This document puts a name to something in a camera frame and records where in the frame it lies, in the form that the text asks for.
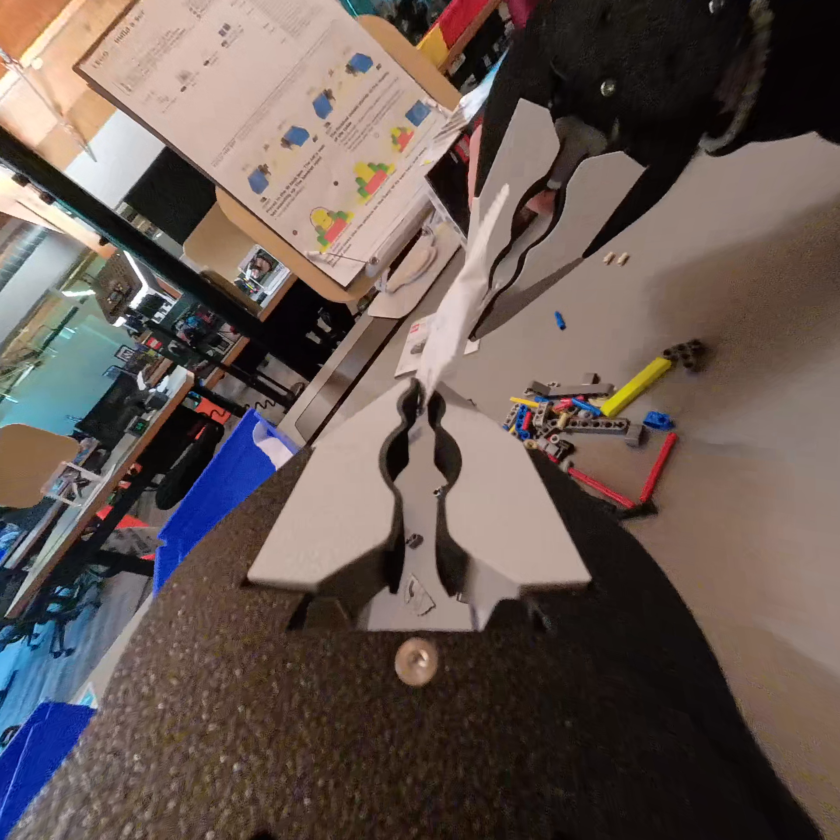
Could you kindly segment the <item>wooden board with instruction sheet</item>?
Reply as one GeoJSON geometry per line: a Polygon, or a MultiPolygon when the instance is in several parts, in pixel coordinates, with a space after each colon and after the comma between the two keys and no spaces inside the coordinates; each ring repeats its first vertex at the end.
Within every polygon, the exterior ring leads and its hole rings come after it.
{"type": "Polygon", "coordinates": [[[74,70],[338,302],[362,298],[423,225],[424,175],[460,101],[394,26],[341,2],[132,2],[74,70]]]}

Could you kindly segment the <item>blue plastic storage bin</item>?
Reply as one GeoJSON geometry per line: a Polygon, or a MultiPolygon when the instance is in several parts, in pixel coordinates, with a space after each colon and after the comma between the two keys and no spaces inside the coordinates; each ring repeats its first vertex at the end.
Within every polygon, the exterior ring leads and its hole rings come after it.
{"type": "Polygon", "coordinates": [[[57,701],[37,706],[1,756],[1,838],[11,833],[97,713],[96,708],[57,701]]]}
{"type": "Polygon", "coordinates": [[[246,412],[160,530],[163,544],[154,556],[153,596],[159,594],[186,555],[276,472],[253,443],[258,417],[264,418],[255,409],[246,412]]]}

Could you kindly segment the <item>black metal beam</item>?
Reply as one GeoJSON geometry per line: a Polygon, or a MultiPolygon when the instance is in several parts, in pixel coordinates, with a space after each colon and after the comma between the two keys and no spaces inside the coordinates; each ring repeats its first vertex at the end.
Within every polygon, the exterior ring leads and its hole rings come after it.
{"type": "Polygon", "coordinates": [[[70,210],[100,237],[139,258],[171,286],[193,296],[289,370],[308,381],[313,377],[313,373],[300,370],[298,359],[265,322],[234,299],[231,294],[234,287],[227,282],[222,286],[214,284],[168,253],[5,128],[1,128],[1,158],[13,173],[22,175],[36,190],[70,210]]]}

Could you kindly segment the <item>bundle of white paper bags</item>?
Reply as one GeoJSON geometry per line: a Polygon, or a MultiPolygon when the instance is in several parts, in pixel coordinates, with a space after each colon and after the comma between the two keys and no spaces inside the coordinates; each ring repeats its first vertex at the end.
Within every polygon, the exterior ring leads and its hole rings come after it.
{"type": "Polygon", "coordinates": [[[258,417],[252,432],[257,449],[268,458],[275,470],[288,463],[299,451],[299,446],[287,439],[275,426],[258,417]]]}

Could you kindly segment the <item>wooden background desk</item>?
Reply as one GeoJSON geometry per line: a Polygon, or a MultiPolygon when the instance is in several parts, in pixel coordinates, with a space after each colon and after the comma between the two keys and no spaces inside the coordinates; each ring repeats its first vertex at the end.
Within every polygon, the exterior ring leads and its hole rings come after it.
{"type": "Polygon", "coordinates": [[[133,464],[152,444],[194,384],[192,372],[181,366],[174,368],[164,383],[165,403],[149,415],[149,425],[143,434],[139,437],[124,435],[105,463],[99,481],[83,488],[78,502],[67,505],[60,500],[54,501],[45,516],[24,537],[12,552],[9,562],[12,569],[26,571],[27,574],[14,598],[3,609],[5,618],[17,618],[25,611],[39,587],[80,539],[89,522],[108,504],[120,481],[126,479],[133,464]]]}

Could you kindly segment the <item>black office chair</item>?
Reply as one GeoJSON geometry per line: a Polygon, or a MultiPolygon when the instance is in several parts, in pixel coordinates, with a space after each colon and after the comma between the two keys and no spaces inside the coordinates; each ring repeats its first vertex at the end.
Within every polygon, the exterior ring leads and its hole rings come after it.
{"type": "Polygon", "coordinates": [[[154,494],[157,508],[168,511],[180,504],[214,459],[224,435],[224,425],[216,421],[207,422],[161,480],[154,494]]]}

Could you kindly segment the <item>pile of lego pieces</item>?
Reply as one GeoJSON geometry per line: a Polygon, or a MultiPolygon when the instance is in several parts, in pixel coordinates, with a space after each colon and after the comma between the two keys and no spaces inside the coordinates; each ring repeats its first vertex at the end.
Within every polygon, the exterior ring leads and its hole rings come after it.
{"type": "Polygon", "coordinates": [[[556,460],[574,449],[572,435],[620,438],[632,449],[645,446],[651,435],[645,425],[605,415],[605,404],[614,392],[614,385],[597,373],[584,374],[575,385],[532,380],[521,395],[510,399],[500,426],[526,448],[539,449],[556,460]]]}

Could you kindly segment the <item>torn white paper bag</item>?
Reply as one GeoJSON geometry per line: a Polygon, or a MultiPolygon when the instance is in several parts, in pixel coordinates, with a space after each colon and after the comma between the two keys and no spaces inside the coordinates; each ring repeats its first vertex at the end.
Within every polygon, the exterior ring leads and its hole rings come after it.
{"type": "Polygon", "coordinates": [[[423,406],[429,403],[447,371],[462,357],[480,315],[494,261],[489,257],[490,239],[509,192],[510,187],[505,184],[489,206],[468,244],[461,271],[434,314],[415,376],[423,406]]]}

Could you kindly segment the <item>lego instruction booklet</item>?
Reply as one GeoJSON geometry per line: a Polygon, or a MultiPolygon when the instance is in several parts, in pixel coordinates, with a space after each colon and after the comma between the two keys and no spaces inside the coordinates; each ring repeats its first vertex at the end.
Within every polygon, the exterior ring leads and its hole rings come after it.
{"type": "MultiPolygon", "coordinates": [[[[428,337],[434,331],[436,313],[428,314],[423,318],[414,321],[406,335],[399,360],[394,371],[394,378],[401,379],[410,375],[416,375],[419,362],[425,350],[428,337]]],[[[469,339],[464,346],[463,355],[475,354],[480,350],[480,339],[469,339]]],[[[455,360],[448,361],[444,367],[444,373],[451,372],[456,366],[455,360]]]]}

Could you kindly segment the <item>red lego axle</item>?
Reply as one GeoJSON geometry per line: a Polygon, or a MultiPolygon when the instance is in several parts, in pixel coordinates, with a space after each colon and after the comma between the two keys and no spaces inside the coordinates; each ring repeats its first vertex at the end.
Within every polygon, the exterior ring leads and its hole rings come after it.
{"type": "Polygon", "coordinates": [[[597,495],[610,501],[613,505],[616,505],[619,508],[629,510],[635,508],[637,505],[635,500],[626,497],[625,495],[603,484],[600,480],[585,474],[585,472],[573,466],[568,467],[566,471],[571,478],[582,484],[583,487],[593,490],[597,495]]]}
{"type": "Polygon", "coordinates": [[[679,436],[676,432],[668,432],[665,436],[664,442],[658,451],[656,461],[649,471],[642,492],[639,497],[639,503],[647,504],[653,499],[658,483],[665,471],[671,452],[679,441],[679,436]]]}

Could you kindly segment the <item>printed paper sign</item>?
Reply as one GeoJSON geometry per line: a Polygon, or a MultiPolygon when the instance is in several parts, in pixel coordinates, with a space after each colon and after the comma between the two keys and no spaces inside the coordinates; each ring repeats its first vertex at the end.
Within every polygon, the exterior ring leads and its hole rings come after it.
{"type": "Polygon", "coordinates": [[[103,544],[103,549],[144,559],[154,556],[162,544],[157,528],[128,526],[114,529],[103,544]]]}

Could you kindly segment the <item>pale board stand base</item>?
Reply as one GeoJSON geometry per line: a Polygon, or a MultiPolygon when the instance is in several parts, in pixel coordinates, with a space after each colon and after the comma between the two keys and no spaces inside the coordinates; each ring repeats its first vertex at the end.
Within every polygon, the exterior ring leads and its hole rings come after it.
{"type": "Polygon", "coordinates": [[[461,235],[451,223],[426,227],[366,312],[376,319],[403,319],[425,297],[438,276],[462,246],[461,235]]]}

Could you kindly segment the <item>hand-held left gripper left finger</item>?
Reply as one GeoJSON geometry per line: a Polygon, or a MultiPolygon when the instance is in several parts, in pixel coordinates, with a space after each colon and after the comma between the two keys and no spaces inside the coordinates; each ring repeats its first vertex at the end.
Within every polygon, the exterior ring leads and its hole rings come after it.
{"type": "Polygon", "coordinates": [[[252,585],[335,597],[351,614],[395,594],[405,561],[403,498],[421,388],[399,381],[314,446],[247,572],[252,585]]]}

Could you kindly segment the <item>long yellow lego beam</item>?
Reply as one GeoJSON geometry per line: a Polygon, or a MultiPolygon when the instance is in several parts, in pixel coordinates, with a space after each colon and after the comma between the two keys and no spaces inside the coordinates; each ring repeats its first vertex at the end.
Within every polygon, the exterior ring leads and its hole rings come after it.
{"type": "Polygon", "coordinates": [[[611,395],[601,406],[604,417],[614,418],[636,401],[673,367],[673,362],[658,356],[637,373],[628,383],[611,395]]]}

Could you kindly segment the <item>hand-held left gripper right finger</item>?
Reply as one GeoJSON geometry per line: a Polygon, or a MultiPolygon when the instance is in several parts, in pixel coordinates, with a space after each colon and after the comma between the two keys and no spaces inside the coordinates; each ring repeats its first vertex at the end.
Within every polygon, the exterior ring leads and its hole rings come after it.
{"type": "Polygon", "coordinates": [[[446,592],[491,614],[499,602],[586,587],[592,576],[525,447],[446,385],[427,420],[444,478],[435,552],[446,592]]]}

